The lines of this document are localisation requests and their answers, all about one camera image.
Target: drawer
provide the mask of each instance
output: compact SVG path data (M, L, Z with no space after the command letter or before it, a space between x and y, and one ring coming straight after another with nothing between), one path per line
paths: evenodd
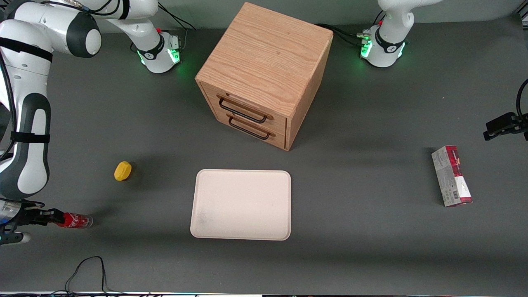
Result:
M216 119L222 124L226 124L236 130L284 150L286 137L282 134L278 134L273 131L267 131L262 127L258 127L254 123L230 113L216 112Z
M224 113L237 115L247 122L254 123L267 131L285 134L286 118L271 112L263 112L257 107L248 106L235 95L228 94L218 88L206 83L201 83L207 96L209 104L214 108L214 112L222 110Z

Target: red can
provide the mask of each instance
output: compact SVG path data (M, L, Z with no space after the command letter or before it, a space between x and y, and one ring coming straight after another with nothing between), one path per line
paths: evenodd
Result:
M79 228L87 229L90 228L93 224L93 219L91 216L85 216L80 214L73 214L71 212L64 213L64 223L59 224L55 223L61 228Z

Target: yellow object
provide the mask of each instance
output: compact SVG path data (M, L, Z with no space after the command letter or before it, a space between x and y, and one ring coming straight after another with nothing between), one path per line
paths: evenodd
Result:
M127 161L122 161L117 165L116 170L114 171L114 178L117 181L124 181L128 179L130 176L130 172L132 171L132 165L128 163Z

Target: box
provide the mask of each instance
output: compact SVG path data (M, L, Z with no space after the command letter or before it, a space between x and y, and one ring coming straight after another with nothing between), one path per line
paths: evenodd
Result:
M195 80L220 123L287 151L319 89L332 37L244 3Z
M432 153L436 176L442 191L444 206L471 203L471 194L460 171L460 158L456 145L446 145Z

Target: green led light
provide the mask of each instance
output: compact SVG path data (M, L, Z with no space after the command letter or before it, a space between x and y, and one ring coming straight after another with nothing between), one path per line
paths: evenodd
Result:
M171 59L174 63L178 63L180 61L180 51L179 50L167 49L167 52L171 56Z
M364 58L368 57L371 49L372 49L372 41L369 40L363 46L363 49L361 50L361 56L363 56Z
M143 57L141 56L141 54L139 53L139 51L137 51L137 55L138 55L139 58L141 59L141 64L145 65L145 61L143 61Z
M405 42L401 46L400 53L398 54L398 58L401 57L401 54L403 53L403 48L405 47Z

